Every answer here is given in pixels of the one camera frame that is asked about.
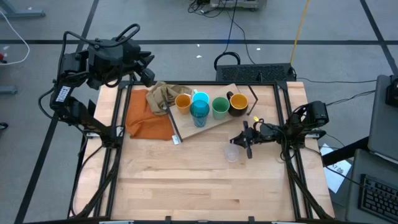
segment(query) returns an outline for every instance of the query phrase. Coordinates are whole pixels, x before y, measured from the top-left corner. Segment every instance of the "blue cup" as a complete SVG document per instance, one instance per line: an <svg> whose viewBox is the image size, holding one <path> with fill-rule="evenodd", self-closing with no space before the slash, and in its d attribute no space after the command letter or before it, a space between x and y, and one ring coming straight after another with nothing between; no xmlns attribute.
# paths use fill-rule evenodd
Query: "blue cup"
<svg viewBox="0 0 398 224"><path fill-rule="evenodd" d="M193 90L193 93L192 102L195 102L196 100L202 100L207 104L210 102L210 98L207 93L199 92L198 90Z"/></svg>
<svg viewBox="0 0 398 224"><path fill-rule="evenodd" d="M206 125L207 116L210 112L210 106L203 100L196 100L191 104L190 112L195 126L201 128Z"/></svg>

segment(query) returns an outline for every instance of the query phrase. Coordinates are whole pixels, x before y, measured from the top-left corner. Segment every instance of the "green cup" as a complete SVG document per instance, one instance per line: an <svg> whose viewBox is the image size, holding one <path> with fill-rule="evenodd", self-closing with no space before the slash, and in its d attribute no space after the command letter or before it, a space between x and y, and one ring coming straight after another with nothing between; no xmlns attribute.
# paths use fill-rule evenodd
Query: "green cup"
<svg viewBox="0 0 398 224"><path fill-rule="evenodd" d="M229 101L224 97L217 97L213 100L211 108L214 119L223 119L228 112Z"/></svg>

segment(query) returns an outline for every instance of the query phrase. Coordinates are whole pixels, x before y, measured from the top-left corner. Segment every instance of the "orange cup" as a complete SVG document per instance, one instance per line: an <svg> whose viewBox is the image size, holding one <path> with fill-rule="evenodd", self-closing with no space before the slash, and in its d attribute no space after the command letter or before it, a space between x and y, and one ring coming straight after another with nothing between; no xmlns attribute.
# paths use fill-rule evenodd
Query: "orange cup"
<svg viewBox="0 0 398 224"><path fill-rule="evenodd" d="M175 105L182 114L189 113L189 107L191 105L191 98L186 94L180 94L175 98Z"/></svg>

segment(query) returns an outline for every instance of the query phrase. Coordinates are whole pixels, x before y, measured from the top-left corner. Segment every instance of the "wooden cutting board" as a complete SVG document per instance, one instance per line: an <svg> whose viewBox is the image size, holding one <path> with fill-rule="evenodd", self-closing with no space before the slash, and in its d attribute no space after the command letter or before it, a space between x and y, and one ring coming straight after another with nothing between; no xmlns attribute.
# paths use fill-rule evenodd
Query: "wooden cutting board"
<svg viewBox="0 0 398 224"><path fill-rule="evenodd" d="M175 121L175 125L180 133L180 137L182 139L186 139L190 136L193 136L194 134L198 134L202 131L206 131L207 129L213 128L217 125L223 124L225 122L231 121L234 119L229 113L227 112L227 115L225 116L224 119L221 120L216 120L213 117L213 110L211 108L211 103L213 100L217 97L224 97L226 98L226 93L227 92L233 92L233 93L240 93L238 88L236 87L235 84L230 84L228 86L224 86L222 88L219 88L217 90L213 90L212 92L206 92L209 95L210 102L210 112L209 115L207 116L206 120L206 125L202 128L198 128L195 126L193 123L193 118L191 114L181 114L181 112L178 110L178 108L174 105L170 107L170 112L173 116L173 119Z"/></svg>

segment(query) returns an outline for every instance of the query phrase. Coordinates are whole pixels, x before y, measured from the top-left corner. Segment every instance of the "beige cloth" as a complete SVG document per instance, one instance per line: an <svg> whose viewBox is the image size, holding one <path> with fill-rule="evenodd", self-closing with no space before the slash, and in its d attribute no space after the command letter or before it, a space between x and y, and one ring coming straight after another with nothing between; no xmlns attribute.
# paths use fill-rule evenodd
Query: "beige cloth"
<svg viewBox="0 0 398 224"><path fill-rule="evenodd" d="M180 85L169 85L165 82L157 82L155 86L147 93L147 102L150 106L150 109L155 115L164 115L166 114L166 110L163 109L165 106L162 95L164 95L167 99L167 104L169 106L173 106L174 99L179 94L192 94L192 90L186 86Z"/></svg>

